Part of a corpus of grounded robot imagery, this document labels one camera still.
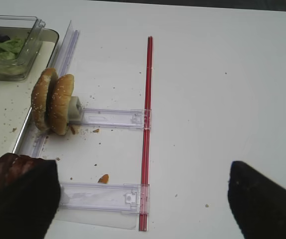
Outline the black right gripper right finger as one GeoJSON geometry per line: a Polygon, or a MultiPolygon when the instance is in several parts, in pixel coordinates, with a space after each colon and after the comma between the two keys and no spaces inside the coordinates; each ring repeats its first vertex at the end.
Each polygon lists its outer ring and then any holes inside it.
{"type": "Polygon", "coordinates": [[[286,239],[286,189],[243,161],[230,168],[227,198],[246,239],[286,239]]]}

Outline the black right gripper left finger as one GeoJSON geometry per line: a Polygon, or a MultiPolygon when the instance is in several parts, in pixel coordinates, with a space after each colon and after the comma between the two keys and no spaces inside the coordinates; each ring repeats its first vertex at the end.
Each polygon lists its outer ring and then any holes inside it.
{"type": "Polygon", "coordinates": [[[57,164],[46,160],[0,190],[0,239],[43,239],[61,197],[57,164]]]}

